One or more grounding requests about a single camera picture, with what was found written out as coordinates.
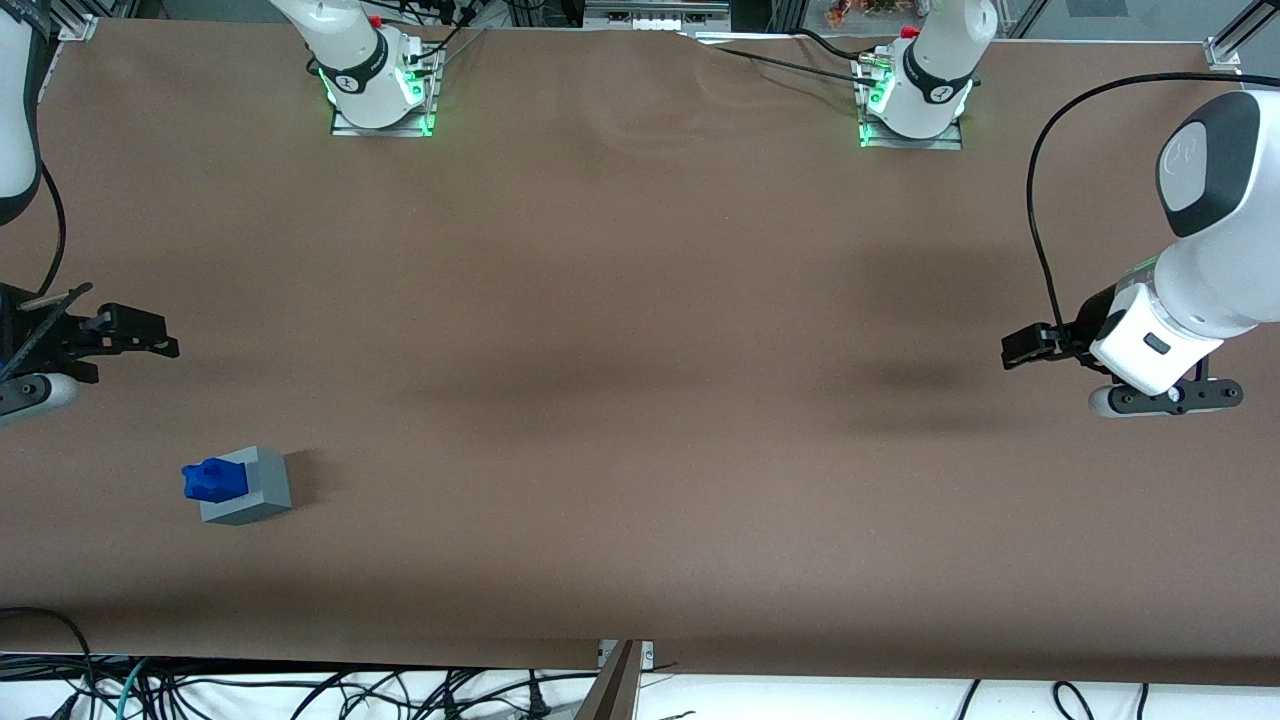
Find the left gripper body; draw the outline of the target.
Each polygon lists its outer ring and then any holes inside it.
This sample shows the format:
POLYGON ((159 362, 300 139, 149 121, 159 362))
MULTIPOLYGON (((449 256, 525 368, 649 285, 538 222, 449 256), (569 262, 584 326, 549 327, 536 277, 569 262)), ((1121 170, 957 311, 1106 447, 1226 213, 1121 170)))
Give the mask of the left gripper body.
POLYGON ((1110 286, 1083 302, 1074 340, 1088 356, 1143 395, 1162 395, 1224 345, 1174 319, 1149 283, 1110 286))

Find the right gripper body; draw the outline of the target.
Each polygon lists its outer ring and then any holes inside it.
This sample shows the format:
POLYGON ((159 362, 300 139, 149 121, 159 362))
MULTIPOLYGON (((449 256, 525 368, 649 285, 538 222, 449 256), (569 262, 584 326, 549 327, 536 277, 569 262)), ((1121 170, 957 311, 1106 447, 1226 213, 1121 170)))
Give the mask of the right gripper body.
POLYGON ((92 284, 83 283, 56 296, 38 297, 12 284, 3 286, 4 380, 45 373, 68 375, 83 384, 100 382, 100 370, 88 357, 108 352, 102 341, 108 305, 87 316, 70 311, 72 304, 90 290, 92 284))

